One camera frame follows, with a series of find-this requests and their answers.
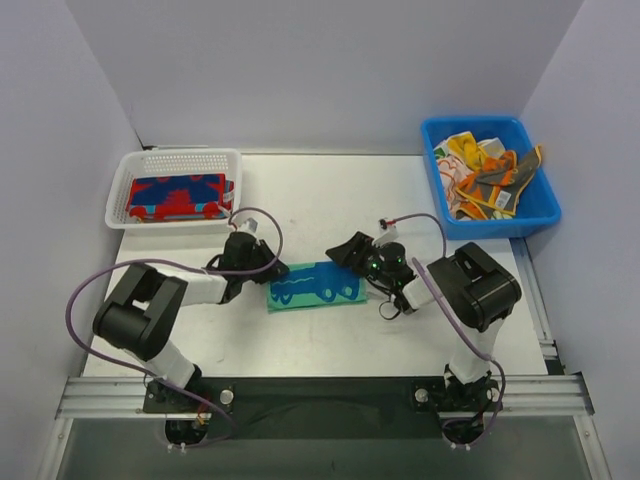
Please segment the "grey orange-edged towel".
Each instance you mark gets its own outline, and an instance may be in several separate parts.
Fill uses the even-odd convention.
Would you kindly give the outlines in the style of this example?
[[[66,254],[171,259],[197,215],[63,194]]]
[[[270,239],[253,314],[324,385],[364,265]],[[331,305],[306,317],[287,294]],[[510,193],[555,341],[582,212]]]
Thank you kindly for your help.
[[[456,186],[459,203],[454,210],[455,218],[478,221],[513,219],[520,196],[542,161],[540,145],[522,157],[512,150],[499,158],[488,157],[480,170]]]

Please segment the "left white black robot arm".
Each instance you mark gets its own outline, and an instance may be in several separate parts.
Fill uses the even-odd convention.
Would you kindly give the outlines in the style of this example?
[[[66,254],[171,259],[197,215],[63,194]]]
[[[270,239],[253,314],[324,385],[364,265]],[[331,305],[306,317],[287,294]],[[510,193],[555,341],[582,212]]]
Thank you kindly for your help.
[[[227,304],[245,283],[262,285],[288,273],[266,241],[236,231],[201,273],[146,263],[128,266],[95,315],[93,333],[127,352],[151,375],[192,391],[201,371],[170,340],[180,308]]]

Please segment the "green teal towel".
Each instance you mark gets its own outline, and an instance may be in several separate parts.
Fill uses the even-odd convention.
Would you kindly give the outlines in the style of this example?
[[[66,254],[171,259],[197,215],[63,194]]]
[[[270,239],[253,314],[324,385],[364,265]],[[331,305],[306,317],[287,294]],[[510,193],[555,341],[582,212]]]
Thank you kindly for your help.
[[[269,313],[363,304],[368,301],[366,282],[331,261],[295,264],[267,289]]]

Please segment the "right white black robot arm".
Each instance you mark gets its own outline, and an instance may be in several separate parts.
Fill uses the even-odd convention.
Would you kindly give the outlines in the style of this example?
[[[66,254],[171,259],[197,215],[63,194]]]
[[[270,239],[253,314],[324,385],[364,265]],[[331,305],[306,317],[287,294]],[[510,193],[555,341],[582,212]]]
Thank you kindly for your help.
[[[397,241],[376,241],[356,232],[326,251],[340,267],[382,288],[403,314],[437,303],[458,340],[445,377],[470,385],[488,377],[497,335],[522,297],[511,273],[475,242],[422,265],[407,259]]]

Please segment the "red blue tiger towel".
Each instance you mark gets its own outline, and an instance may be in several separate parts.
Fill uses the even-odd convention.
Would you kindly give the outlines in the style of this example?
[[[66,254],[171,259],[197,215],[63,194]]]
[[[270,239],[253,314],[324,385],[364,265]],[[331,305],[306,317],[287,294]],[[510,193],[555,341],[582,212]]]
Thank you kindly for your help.
[[[137,178],[126,212],[141,222],[224,219],[233,211],[235,182],[224,173]]]

